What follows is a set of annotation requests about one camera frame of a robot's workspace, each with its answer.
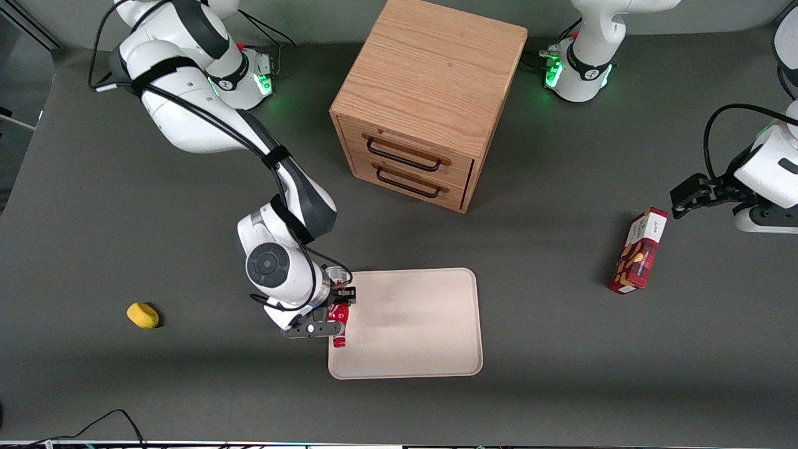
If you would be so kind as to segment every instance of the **drawer handle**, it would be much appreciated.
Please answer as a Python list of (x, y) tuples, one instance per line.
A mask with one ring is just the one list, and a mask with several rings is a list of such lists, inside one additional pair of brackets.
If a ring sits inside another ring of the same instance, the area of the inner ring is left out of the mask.
[(402, 163), (402, 164), (405, 164), (405, 165), (410, 165), (411, 167), (413, 167), (415, 169), (424, 170), (425, 172), (435, 172), (435, 171), (437, 171), (440, 168), (440, 163), (441, 163), (440, 158), (435, 163), (435, 165), (430, 167), (429, 165), (419, 164), (418, 162), (411, 161), (410, 159), (404, 159), (403, 157), (395, 156), (395, 155), (393, 155), (391, 153), (386, 153), (385, 151), (380, 151), (379, 149), (376, 149), (376, 148), (371, 146), (371, 144), (373, 144), (373, 143), (374, 143), (374, 139), (372, 137), (369, 137), (369, 140), (365, 143), (365, 147), (367, 149), (369, 149), (369, 153), (376, 154), (378, 156), (382, 156), (385, 159), (390, 159), (391, 161), (396, 161), (396, 162), (399, 162), (399, 163)]
[(424, 190), (419, 190), (419, 189), (416, 189), (415, 187), (410, 187), (409, 185), (404, 185), (401, 182), (396, 182), (396, 181), (394, 181), (392, 179), (388, 179), (386, 177), (382, 177), (382, 176), (380, 176), (380, 173), (382, 173), (382, 167), (377, 167), (377, 179), (378, 180), (380, 180), (380, 181), (382, 181), (382, 182), (384, 182), (386, 184), (390, 184), (390, 185), (392, 185), (394, 187), (398, 187), (399, 189), (404, 189), (404, 190), (407, 190), (409, 192), (413, 192), (413, 193), (415, 193), (417, 195), (421, 195), (423, 197), (435, 198), (435, 197), (438, 196), (438, 193), (440, 193), (440, 190), (441, 190), (441, 187), (436, 187), (434, 193), (425, 192)]

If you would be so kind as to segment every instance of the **yellow sponge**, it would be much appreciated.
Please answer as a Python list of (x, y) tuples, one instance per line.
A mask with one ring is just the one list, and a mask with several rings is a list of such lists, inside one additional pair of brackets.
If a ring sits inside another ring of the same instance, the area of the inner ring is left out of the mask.
[(152, 329), (160, 318), (154, 308), (145, 303), (133, 303), (128, 307), (128, 318), (142, 329)]

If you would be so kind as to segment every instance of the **dark gray tabletop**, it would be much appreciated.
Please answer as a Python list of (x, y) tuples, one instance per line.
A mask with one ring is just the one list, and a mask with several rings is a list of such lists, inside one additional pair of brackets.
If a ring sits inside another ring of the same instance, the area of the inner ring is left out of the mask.
[[(148, 439), (794, 447), (798, 237), (696, 211), (667, 225), (647, 289), (606, 288), (630, 219), (703, 171), (709, 115), (788, 105), (772, 32), (629, 38), (584, 105), (521, 68), (466, 215), (350, 175), (327, 109), (358, 46), (285, 49), (255, 114), (338, 204), (314, 247), (476, 274), (484, 369), (451, 379), (337, 381), (325, 342), (279, 336), (234, 245), (271, 175), (244, 151), (172, 148), (134, 97), (86, 89), (85, 51), (60, 55), (0, 218), (0, 437), (124, 407)], [(718, 166), (767, 123), (722, 118)], [(165, 326), (130, 324), (134, 301)], [(132, 435), (120, 420), (86, 437)]]

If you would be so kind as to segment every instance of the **wooden drawer cabinet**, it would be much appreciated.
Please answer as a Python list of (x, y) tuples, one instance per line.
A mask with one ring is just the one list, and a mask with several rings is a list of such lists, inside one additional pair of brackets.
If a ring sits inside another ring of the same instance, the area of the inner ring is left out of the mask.
[(330, 107), (353, 175), (466, 212), (526, 36), (421, 0), (388, 0)]

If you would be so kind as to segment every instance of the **plastic tray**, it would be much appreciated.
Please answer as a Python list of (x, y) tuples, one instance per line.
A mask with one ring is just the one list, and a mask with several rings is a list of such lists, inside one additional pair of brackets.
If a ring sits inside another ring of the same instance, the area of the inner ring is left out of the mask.
[(482, 369), (476, 277), (467, 268), (355, 272), (346, 346), (330, 339), (336, 379), (475, 375)]

